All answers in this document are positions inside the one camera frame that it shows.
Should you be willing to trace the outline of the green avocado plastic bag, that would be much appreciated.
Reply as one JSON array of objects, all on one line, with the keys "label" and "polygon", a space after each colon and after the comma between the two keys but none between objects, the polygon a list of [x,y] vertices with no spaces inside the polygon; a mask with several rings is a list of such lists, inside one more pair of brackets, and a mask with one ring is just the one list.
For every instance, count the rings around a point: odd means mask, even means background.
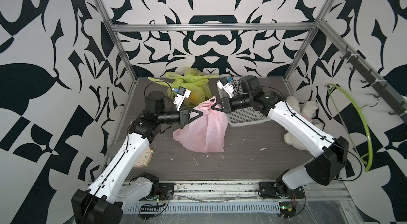
[{"label": "green avocado plastic bag", "polygon": [[186,100],[186,105],[194,107],[213,96],[208,82],[209,80],[204,79],[193,83],[184,83],[183,86],[191,91],[190,97]]}]

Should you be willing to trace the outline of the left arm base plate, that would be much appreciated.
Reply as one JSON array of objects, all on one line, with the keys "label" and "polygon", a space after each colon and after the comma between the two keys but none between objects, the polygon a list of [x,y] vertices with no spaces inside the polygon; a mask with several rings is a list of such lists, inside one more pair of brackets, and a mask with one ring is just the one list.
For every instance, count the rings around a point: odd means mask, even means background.
[{"label": "left arm base plate", "polygon": [[165,200],[165,199],[172,199],[174,196],[174,187],[175,184],[171,182],[159,183],[153,185],[153,188],[150,194],[144,198],[142,201],[152,201],[152,200]]}]

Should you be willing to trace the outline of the pink plastic bag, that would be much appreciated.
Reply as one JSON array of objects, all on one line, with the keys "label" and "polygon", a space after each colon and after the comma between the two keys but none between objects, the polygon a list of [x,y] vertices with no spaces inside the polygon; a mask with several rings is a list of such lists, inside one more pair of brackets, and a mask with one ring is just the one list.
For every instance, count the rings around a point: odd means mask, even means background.
[{"label": "pink plastic bag", "polygon": [[196,119],[173,133],[173,139],[185,149],[198,153],[224,152],[228,119],[225,113],[212,109],[217,98],[213,96],[195,107],[202,112]]}]

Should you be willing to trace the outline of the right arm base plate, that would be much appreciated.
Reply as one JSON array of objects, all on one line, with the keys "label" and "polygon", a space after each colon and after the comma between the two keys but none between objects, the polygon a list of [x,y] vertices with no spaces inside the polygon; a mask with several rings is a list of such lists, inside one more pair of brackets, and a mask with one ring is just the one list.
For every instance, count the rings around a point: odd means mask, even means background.
[{"label": "right arm base plate", "polygon": [[305,199],[302,187],[291,190],[283,182],[259,182],[258,195],[264,199]]}]

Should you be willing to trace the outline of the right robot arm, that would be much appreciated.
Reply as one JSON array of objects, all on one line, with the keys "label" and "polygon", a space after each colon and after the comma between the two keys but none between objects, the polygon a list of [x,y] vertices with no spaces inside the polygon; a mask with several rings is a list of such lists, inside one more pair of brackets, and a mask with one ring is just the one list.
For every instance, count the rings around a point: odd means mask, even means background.
[{"label": "right robot arm", "polygon": [[236,95],[231,83],[231,78],[222,78],[217,82],[217,87],[227,96],[218,100],[212,106],[213,110],[231,113],[253,108],[283,126],[313,156],[310,161],[284,172],[276,179],[276,195],[282,196],[311,183],[327,186],[345,167],[349,149],[346,139],[334,138],[317,128],[296,112],[280,92],[261,86],[255,76],[240,78],[242,94]]}]

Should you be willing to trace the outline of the white plastic basket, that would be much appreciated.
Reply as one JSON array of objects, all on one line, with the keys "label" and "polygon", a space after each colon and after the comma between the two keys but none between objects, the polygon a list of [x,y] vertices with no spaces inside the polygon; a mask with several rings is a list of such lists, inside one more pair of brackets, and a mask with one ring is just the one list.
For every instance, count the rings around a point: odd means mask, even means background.
[{"label": "white plastic basket", "polygon": [[[239,82],[239,77],[232,78],[231,85],[233,86],[234,95],[243,95],[244,92]],[[231,127],[242,127],[261,124],[270,121],[271,119],[264,116],[261,112],[254,110],[252,107],[238,109],[227,115],[228,123]]]}]

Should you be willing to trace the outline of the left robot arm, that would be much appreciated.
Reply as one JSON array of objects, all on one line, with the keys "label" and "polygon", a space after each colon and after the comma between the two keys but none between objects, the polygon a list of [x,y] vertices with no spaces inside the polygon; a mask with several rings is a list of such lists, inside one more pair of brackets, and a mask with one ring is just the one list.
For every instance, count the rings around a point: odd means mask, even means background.
[{"label": "left robot arm", "polygon": [[72,197],[77,224],[118,224],[124,211],[141,199],[159,198],[159,178],[143,173],[126,188],[122,185],[145,155],[163,124],[185,126],[202,117],[203,112],[192,108],[165,109],[165,94],[153,91],[145,98],[145,107],[130,124],[120,150],[101,175],[85,191],[77,190]]}]

